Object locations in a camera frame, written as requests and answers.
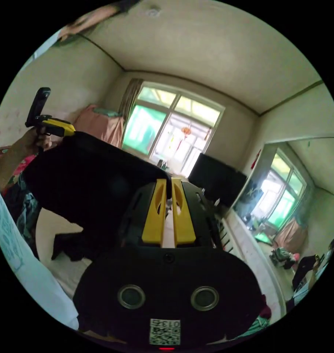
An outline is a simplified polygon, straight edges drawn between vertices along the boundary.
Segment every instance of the person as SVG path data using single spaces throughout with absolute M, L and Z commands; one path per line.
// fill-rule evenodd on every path
M 126 13 L 140 1 L 141 0 L 118 1 L 114 4 L 109 4 L 97 8 L 96 10 L 93 10 L 79 17 L 76 21 L 66 25 L 65 27 L 61 28 L 59 31 L 54 33 L 53 36 L 49 37 L 26 61 L 24 66 L 21 68 L 20 72 L 23 71 L 32 61 L 36 60 L 38 57 L 44 54 L 55 43 L 63 43 L 68 40 L 70 36 L 82 33 L 87 29 L 93 28 L 98 23 L 110 17 L 119 15 L 121 13 Z
M 6 153 L 0 156 L 0 192 L 10 180 L 21 161 L 52 146 L 51 137 L 41 130 L 28 130 Z M 67 327 L 82 332 L 78 312 L 73 301 L 64 292 L 52 273 L 34 256 L 29 245 L 21 236 L 10 212 L 0 194 L 0 248 L 6 261 L 19 282 L 32 298 L 49 315 Z M 82 332 L 88 336 L 109 342 L 122 342 L 114 337 L 99 336 L 91 331 Z
M 334 239 L 330 242 L 329 247 L 328 247 L 328 252 L 326 254 L 326 263 L 322 267 L 321 270 L 319 270 L 319 267 L 321 265 L 320 260 L 317 260 L 314 263 L 313 270 L 312 270 L 312 275 L 310 277 L 310 280 L 308 283 L 306 283 L 300 290 L 294 293 L 293 297 L 286 302 L 286 311 L 289 312 L 291 311 L 306 295 L 307 293 L 313 288 L 313 285 L 317 282 L 321 274 L 324 272 L 326 269 L 326 266 L 328 264 L 328 261 L 330 260 L 330 257 L 334 251 Z

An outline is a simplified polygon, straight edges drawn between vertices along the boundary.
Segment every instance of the yellow robot part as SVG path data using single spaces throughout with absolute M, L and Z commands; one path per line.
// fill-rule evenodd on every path
M 166 188 L 166 179 L 157 179 L 142 234 L 144 243 L 159 244 L 162 247 L 166 217 Z
M 49 126 L 55 126 L 58 128 L 62 128 L 64 130 L 63 136 L 72 136 L 75 133 L 75 128 L 72 124 L 60 120 L 55 119 L 47 119 L 43 121 L 44 124 L 48 124 Z
M 193 244 L 196 236 L 184 195 L 182 181 L 179 178 L 172 178 L 172 212 L 174 246 Z

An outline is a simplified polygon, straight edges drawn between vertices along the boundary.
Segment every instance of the television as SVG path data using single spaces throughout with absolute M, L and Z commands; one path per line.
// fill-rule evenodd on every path
M 235 168 L 203 153 L 199 157 L 189 175 L 189 182 L 205 189 L 205 197 L 230 208 L 241 192 L 247 176 Z

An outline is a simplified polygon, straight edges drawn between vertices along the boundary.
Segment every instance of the white sheet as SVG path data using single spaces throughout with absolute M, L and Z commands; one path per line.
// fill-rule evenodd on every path
M 82 228 L 77 224 L 70 223 L 65 218 L 44 208 L 39 214 L 36 226 L 36 247 L 39 259 L 50 270 L 71 299 L 81 276 L 91 261 L 84 258 L 81 261 L 73 262 L 64 253 L 61 253 L 55 260 L 51 260 L 51 256 L 56 234 L 80 231 L 82 231 Z

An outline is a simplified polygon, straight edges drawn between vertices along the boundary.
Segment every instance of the ceiling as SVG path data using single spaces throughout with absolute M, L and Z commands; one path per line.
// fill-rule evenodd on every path
M 161 8 L 149 17 L 151 5 Z M 125 70 L 200 82 L 262 113 L 320 80 L 304 55 L 258 18 L 212 0 L 143 0 L 90 40 Z
M 292 141 L 296 152 L 316 186 L 334 194 L 334 139 Z

